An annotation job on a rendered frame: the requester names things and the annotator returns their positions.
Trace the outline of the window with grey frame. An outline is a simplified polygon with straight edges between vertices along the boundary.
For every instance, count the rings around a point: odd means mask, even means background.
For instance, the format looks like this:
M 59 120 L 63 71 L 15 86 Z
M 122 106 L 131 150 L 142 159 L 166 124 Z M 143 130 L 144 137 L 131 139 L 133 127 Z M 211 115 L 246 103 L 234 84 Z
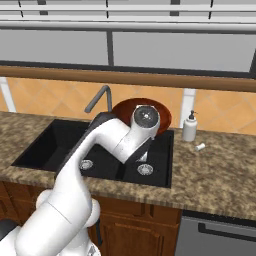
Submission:
M 0 63 L 256 76 L 256 0 L 0 0 Z

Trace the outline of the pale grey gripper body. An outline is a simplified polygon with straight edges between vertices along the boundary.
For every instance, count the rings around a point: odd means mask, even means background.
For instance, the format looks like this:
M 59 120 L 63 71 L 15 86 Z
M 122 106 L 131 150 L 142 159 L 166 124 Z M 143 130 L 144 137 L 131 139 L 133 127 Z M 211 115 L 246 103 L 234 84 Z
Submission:
M 141 159 L 145 153 L 149 150 L 150 145 L 152 143 L 152 139 L 148 138 L 145 142 L 143 142 L 127 159 L 127 163 L 131 164 L 136 162 L 137 160 Z

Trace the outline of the brown wooden drawer front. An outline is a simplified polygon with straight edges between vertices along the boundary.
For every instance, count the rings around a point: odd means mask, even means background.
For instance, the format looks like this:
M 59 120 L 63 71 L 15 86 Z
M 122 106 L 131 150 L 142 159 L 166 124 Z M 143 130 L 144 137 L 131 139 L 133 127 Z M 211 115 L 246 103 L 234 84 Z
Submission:
M 94 196 L 105 212 L 112 212 L 118 214 L 126 214 L 133 216 L 142 216 L 148 214 L 150 217 L 170 217 L 178 218 L 181 214 L 180 209 L 164 207 L 159 205 L 145 204 L 134 201 L 127 201 L 121 199 L 107 198 L 102 196 Z

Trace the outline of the wooden window sill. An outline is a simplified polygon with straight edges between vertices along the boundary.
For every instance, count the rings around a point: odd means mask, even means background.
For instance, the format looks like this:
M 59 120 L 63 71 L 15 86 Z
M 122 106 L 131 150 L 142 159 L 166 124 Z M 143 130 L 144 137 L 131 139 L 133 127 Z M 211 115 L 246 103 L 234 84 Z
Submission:
M 0 76 L 256 93 L 256 79 L 0 66 Z

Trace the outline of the grey dishwasher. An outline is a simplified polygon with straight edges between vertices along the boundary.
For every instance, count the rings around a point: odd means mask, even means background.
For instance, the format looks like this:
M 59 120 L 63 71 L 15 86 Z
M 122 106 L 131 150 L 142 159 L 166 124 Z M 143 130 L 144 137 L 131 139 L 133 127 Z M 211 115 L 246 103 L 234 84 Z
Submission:
M 183 210 L 175 256 L 256 256 L 256 221 Z

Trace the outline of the grey sink tap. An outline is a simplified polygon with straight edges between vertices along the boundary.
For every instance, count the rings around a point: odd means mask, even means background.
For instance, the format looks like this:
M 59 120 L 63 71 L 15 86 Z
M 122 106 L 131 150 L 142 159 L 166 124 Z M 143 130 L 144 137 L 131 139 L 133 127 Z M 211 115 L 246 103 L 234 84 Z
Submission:
M 108 85 L 104 85 L 98 92 L 97 94 L 94 96 L 94 98 L 89 102 L 89 104 L 86 106 L 86 108 L 84 109 L 84 111 L 86 113 L 90 113 L 92 111 L 92 109 L 94 108 L 94 106 L 98 103 L 98 101 L 101 99 L 101 97 L 103 96 L 103 94 L 106 94 L 107 97 L 107 109 L 109 112 L 112 111 L 112 93 L 111 93 L 111 89 Z

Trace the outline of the reddish brown bowl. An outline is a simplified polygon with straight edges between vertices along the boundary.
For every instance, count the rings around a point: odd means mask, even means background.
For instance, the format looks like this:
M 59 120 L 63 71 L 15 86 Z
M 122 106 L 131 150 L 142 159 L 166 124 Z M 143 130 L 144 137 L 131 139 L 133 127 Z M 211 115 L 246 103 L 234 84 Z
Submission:
M 160 114 L 160 127 L 157 134 L 160 135 L 165 132 L 172 121 L 170 111 L 162 103 L 147 98 L 130 98 L 119 102 L 112 109 L 112 112 L 126 125 L 131 125 L 131 116 L 137 105 L 151 105 L 154 106 Z

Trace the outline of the black double sink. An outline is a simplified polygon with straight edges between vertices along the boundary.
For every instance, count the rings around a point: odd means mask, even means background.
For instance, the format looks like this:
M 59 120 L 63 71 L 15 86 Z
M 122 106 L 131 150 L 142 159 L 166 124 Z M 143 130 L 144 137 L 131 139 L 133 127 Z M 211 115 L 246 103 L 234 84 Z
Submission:
M 55 119 L 12 163 L 13 166 L 56 172 L 66 155 L 79 141 L 88 122 Z M 100 145 L 84 158 L 84 177 L 171 187 L 174 131 L 166 130 L 152 142 L 146 162 L 122 164 Z

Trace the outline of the white soap dispenser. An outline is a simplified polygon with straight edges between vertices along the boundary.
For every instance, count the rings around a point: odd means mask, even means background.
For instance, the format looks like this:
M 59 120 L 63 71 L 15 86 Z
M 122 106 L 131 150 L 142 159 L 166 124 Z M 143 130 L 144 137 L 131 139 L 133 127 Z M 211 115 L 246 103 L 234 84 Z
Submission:
M 183 122 L 182 139 L 186 142 L 192 142 L 195 140 L 198 125 L 195 115 L 196 112 L 192 110 L 188 118 Z

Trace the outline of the brown wooden cupboard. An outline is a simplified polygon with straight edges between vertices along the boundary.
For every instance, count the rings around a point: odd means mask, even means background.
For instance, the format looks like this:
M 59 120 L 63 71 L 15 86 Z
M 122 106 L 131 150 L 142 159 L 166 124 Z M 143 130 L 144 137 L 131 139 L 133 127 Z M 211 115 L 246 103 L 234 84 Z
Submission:
M 0 181 L 0 219 L 7 217 L 24 224 L 35 211 L 39 194 L 52 187 L 52 182 L 47 184 Z

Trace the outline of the brown wooden cupboard door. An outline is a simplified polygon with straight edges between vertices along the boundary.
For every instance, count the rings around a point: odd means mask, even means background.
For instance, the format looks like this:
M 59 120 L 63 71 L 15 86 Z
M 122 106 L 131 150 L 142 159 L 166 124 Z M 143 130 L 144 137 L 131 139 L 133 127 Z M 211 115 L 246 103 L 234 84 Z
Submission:
M 174 256 L 179 225 L 100 216 L 102 256 Z

